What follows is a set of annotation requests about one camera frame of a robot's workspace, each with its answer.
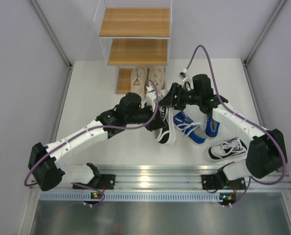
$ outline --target blue sneaker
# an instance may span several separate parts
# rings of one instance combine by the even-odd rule
[[[213,120],[211,116],[207,115],[206,135],[209,139],[213,139],[218,135],[220,123]]]
[[[206,125],[204,123],[194,122],[184,111],[174,116],[174,124],[176,129],[181,131],[183,135],[186,135],[192,143],[200,145],[205,142],[206,134],[204,130]]]

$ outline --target shoe sole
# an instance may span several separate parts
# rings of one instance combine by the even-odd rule
[[[213,139],[215,139],[217,136],[215,136],[215,137],[209,137],[208,135],[206,135],[206,138],[208,138],[208,139],[210,139],[210,140],[213,140]]]
[[[183,134],[183,132],[180,130],[180,128],[179,127],[177,127],[176,125],[175,125],[175,123],[173,122],[173,124],[174,124],[174,127],[178,130],[178,131],[180,131],[182,134]],[[196,142],[194,142],[190,137],[188,137],[188,136],[186,136],[186,135],[184,135],[186,138],[188,138],[193,144],[195,144],[195,145],[198,145],[198,146],[200,146],[200,145],[203,145],[204,143],[205,143],[205,140],[204,140],[204,142],[203,143],[196,143]]]
[[[176,141],[176,130],[174,126],[174,109],[168,109],[169,139],[163,145],[172,145]]]
[[[208,151],[207,151],[208,156],[209,156],[209,162],[210,162],[210,163],[218,163],[218,162],[221,162],[221,161],[224,161],[224,160],[230,160],[230,159],[236,159],[236,158],[246,157],[246,154],[245,154],[245,155],[244,155],[244,154],[240,154],[240,155],[236,155],[236,156],[232,156],[232,157],[227,157],[227,158],[223,158],[223,159],[217,159],[217,160],[215,160],[215,159],[212,159],[212,158],[210,157],[210,155],[209,155],[209,152],[211,152],[211,148],[212,148],[212,147],[210,147],[210,148],[208,149]]]

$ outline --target beige sneaker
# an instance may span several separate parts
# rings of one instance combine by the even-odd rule
[[[155,82],[157,89],[160,91],[165,83],[165,70],[162,66],[153,66],[149,71],[149,79]]]
[[[131,73],[131,89],[130,91],[141,96],[145,96],[145,82],[147,80],[147,68],[145,66],[137,66]]]

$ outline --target black bracket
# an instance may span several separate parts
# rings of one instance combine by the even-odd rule
[[[201,178],[202,178],[202,187],[204,190],[207,190],[207,191],[217,191],[221,189],[233,190],[233,185],[235,185],[238,190],[246,189],[244,178],[229,181],[224,186],[222,186],[222,184],[218,180],[218,177],[215,174],[202,175]]]
[[[116,175],[101,175],[99,183],[95,186],[96,189],[114,189]]]

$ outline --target shoe rack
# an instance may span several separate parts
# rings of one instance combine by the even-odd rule
[[[94,23],[105,62],[116,67],[115,93],[130,92],[135,66],[168,65],[171,0],[100,0]]]

